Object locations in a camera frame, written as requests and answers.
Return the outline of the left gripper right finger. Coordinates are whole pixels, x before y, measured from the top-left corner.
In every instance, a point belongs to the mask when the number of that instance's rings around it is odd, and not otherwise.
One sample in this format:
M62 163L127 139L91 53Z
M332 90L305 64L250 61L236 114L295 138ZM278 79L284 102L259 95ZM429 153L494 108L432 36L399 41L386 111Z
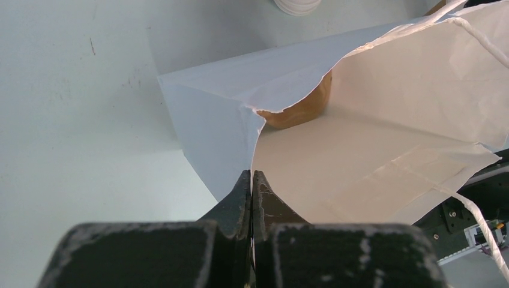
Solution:
M310 224L253 174L258 287L446 287L430 241L405 224Z

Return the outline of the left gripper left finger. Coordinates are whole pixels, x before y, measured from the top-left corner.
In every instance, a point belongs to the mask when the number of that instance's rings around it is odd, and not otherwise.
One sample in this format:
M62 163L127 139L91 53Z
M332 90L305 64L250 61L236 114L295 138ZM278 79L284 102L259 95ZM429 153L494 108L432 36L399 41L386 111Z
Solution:
M251 173L191 222L83 223L60 240L39 287L247 287Z

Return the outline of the white paper bag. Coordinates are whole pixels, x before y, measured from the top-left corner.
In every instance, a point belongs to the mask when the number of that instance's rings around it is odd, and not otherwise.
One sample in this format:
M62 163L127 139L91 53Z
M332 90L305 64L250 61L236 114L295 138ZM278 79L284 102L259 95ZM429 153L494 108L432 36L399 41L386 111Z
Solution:
M183 153L216 200L243 170L312 223L412 224L508 143L508 2L263 50L158 78ZM332 71L316 119L282 112Z

